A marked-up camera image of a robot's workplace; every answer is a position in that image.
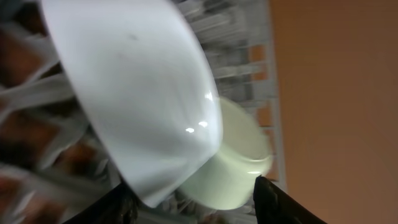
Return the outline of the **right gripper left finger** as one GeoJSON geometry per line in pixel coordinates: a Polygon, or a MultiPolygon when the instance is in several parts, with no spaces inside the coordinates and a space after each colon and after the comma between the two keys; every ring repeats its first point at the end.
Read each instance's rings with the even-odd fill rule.
{"type": "Polygon", "coordinates": [[[131,224],[138,216],[139,199],[124,183],[63,224],[131,224]]]}

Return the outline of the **light blue small bowl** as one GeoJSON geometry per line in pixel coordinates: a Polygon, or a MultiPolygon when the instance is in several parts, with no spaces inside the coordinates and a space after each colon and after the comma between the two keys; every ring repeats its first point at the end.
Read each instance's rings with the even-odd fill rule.
{"type": "Polygon", "coordinates": [[[42,14],[78,101],[125,183],[156,207],[218,150],[215,81],[167,0],[45,0],[42,14]]]}

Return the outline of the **yellow plastic cup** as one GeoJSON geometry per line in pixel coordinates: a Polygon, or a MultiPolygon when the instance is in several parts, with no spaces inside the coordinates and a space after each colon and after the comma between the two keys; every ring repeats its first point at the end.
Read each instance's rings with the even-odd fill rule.
{"type": "Polygon", "coordinates": [[[232,210],[249,200],[255,179],[270,171],[274,156],[268,137],[250,114],[227,98],[220,98],[220,106],[220,148],[179,191],[205,207],[232,210]]]}

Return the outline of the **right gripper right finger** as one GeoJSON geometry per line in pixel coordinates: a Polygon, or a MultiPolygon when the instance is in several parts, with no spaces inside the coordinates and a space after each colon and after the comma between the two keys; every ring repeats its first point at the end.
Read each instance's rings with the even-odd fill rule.
{"type": "Polygon", "coordinates": [[[252,197],[258,224],[326,224],[261,175],[252,197]]]}

